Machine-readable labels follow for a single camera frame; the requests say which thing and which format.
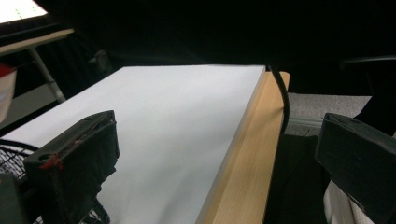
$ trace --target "wooden board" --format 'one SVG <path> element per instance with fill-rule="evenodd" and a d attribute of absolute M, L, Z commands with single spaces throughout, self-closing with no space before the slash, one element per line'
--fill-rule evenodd
<path fill-rule="evenodd" d="M 285 84 L 290 76 L 281 73 Z M 270 72 L 264 72 L 233 150 L 223 164 L 197 223 L 262 223 L 276 147 L 283 117 L 283 101 Z"/>
<path fill-rule="evenodd" d="M 0 47 L 0 56 L 14 53 L 23 49 L 33 48 L 38 45 L 47 44 L 55 40 L 60 40 L 66 38 L 67 35 L 70 35 L 72 33 L 74 33 L 73 29 L 62 30 L 62 31 L 54 32 L 49 35 L 43 35 L 40 37 L 23 40 L 21 42 L 17 42 L 14 44 L 5 45 L 3 47 Z"/>

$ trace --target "black cable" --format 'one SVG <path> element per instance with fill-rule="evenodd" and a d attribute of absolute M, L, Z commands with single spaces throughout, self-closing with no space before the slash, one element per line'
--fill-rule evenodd
<path fill-rule="evenodd" d="M 283 81 L 282 76 L 277 70 L 277 67 L 273 65 L 270 65 L 268 67 L 271 70 L 272 74 L 274 75 L 276 84 L 279 87 L 280 94 L 282 95 L 284 107 L 283 107 L 283 122 L 280 133 L 284 133 L 286 131 L 286 128 L 288 127 L 289 116 L 290 116 L 290 101 L 288 96 L 288 89 L 286 89 L 285 82 Z"/>
<path fill-rule="evenodd" d="M 0 146 L 20 147 L 20 148 L 24 148 L 24 149 L 29 149 L 31 151 L 39 150 L 38 147 L 34 147 L 34 146 L 31 146 L 31 145 L 28 145 L 28 144 L 24 144 L 24 143 L 21 143 L 21 142 L 5 140 L 5 139 L 0 139 Z"/>

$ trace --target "white paper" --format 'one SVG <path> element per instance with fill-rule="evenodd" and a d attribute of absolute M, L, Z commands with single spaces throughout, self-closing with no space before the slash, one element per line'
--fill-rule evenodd
<path fill-rule="evenodd" d="M 111 223 L 195 223 L 262 70 L 125 67 L 4 138 L 42 147 L 114 110 L 120 158 L 98 195 Z"/>

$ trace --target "red marking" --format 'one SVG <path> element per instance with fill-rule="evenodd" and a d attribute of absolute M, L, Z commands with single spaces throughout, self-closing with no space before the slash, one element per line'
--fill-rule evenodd
<path fill-rule="evenodd" d="M 58 154 L 56 153 L 52 154 L 49 158 L 49 161 L 42 164 L 38 168 L 40 168 L 41 170 L 48 170 L 52 167 L 57 167 L 61 171 L 64 168 L 64 163 L 59 159 Z"/>

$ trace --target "white light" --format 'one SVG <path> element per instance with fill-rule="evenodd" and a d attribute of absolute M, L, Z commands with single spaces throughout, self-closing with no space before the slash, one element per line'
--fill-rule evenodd
<path fill-rule="evenodd" d="M 47 12 L 33 0 L 0 0 L 0 23 L 42 16 Z"/>

